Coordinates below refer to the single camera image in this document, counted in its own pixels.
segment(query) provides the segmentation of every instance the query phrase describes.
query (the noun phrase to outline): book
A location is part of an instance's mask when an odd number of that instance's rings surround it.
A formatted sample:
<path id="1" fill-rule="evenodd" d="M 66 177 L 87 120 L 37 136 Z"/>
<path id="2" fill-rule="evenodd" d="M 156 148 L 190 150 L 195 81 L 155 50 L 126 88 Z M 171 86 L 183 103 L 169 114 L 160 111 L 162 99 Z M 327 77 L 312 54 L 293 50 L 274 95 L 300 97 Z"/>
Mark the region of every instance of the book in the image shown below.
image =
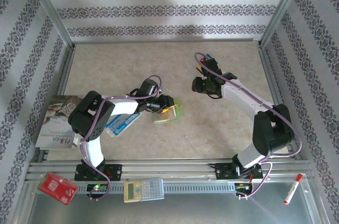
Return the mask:
<path id="1" fill-rule="evenodd" d="M 76 148 L 78 136 L 68 124 L 68 117 L 83 96 L 54 95 L 48 105 L 36 147 L 42 150 Z"/>

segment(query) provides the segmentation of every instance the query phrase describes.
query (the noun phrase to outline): wallpaper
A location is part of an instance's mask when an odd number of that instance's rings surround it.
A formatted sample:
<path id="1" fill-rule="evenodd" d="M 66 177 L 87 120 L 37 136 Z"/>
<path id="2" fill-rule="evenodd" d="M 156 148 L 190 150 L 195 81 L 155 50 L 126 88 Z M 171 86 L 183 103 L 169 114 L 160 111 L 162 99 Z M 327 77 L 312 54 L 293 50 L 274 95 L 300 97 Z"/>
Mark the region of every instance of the wallpaper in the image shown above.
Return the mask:
<path id="1" fill-rule="evenodd" d="M 72 40 L 259 40 L 279 0 L 52 0 Z"/>
<path id="2" fill-rule="evenodd" d="M 338 0 L 293 0 L 266 46 L 331 223 L 339 223 L 338 14 Z"/>
<path id="3" fill-rule="evenodd" d="M 0 0 L 0 223 L 11 223 L 68 53 L 39 0 Z"/>

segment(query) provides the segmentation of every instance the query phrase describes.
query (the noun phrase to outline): white marker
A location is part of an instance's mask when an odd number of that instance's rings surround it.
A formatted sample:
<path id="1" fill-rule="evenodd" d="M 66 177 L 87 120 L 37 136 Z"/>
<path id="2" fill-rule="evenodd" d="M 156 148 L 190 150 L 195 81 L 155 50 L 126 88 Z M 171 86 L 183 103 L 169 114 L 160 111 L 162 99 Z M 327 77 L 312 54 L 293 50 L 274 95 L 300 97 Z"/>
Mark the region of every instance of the white marker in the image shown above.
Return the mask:
<path id="1" fill-rule="evenodd" d="M 298 176 L 297 176 L 295 182 L 293 183 L 292 188 L 290 189 L 290 191 L 289 191 L 289 193 L 288 193 L 288 195 L 287 195 L 287 197 L 286 197 L 286 199 L 285 199 L 285 201 L 284 201 L 284 204 L 289 204 L 289 203 L 290 203 L 290 201 L 291 201 L 293 195 L 295 194 L 295 192 L 296 192 L 296 190 L 297 190 L 297 187 L 298 187 L 298 185 L 299 185 L 301 179 L 302 179 L 302 174 L 298 174 Z"/>

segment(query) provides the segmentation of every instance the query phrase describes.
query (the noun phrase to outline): red box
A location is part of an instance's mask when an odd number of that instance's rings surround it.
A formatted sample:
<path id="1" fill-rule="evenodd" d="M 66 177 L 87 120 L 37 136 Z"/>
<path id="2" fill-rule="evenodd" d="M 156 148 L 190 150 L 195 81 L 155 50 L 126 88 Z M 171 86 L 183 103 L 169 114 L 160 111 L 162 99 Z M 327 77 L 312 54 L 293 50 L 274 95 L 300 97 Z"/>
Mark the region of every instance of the red box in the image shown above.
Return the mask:
<path id="1" fill-rule="evenodd" d="M 38 190 L 68 205 L 77 192 L 78 187 L 61 176 L 48 172 L 39 183 Z"/>

